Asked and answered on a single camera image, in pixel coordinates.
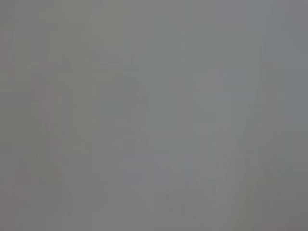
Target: gray wall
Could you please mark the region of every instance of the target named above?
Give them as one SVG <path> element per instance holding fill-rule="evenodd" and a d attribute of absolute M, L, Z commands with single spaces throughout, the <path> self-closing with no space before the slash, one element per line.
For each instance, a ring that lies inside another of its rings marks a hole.
<path fill-rule="evenodd" d="M 306 230 L 304 0 L 3 0 L 1 230 Z"/>

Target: blurry background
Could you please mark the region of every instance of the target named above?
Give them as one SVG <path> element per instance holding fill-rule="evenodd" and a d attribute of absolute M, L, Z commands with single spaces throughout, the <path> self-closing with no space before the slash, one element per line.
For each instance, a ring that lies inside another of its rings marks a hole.
<path fill-rule="evenodd" d="M 307 10 L 3 0 L 1 230 L 301 230 Z"/>

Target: gray surface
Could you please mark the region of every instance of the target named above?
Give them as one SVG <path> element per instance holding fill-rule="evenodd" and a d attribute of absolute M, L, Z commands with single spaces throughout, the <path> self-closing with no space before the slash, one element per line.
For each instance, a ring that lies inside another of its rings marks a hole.
<path fill-rule="evenodd" d="M 2 1 L 0 229 L 306 230 L 307 10 Z"/>

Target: gray background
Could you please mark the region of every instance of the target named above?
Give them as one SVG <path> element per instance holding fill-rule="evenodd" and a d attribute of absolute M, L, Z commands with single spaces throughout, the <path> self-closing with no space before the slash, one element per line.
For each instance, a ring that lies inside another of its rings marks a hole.
<path fill-rule="evenodd" d="M 307 11 L 1 1 L 1 230 L 306 230 Z"/>

